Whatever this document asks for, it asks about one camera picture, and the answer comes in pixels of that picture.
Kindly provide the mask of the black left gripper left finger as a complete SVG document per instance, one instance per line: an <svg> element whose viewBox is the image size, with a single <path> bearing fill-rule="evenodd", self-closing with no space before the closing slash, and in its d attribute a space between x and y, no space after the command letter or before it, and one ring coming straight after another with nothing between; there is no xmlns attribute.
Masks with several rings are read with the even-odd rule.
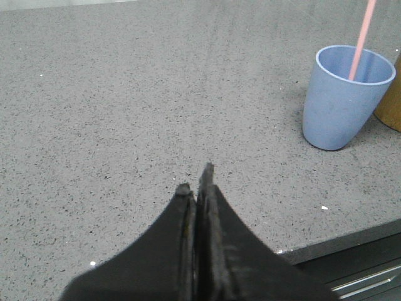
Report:
<svg viewBox="0 0 401 301"><path fill-rule="evenodd" d="M134 243L74 278L61 300L193 300L195 200L180 184Z"/></svg>

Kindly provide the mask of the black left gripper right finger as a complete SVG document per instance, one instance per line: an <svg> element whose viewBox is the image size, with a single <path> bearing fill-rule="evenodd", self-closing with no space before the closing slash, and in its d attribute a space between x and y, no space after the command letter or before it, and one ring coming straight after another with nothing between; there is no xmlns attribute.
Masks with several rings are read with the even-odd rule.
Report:
<svg viewBox="0 0 401 301"><path fill-rule="evenodd" d="M231 208L207 163L197 199L198 300L338 300L270 250Z"/></svg>

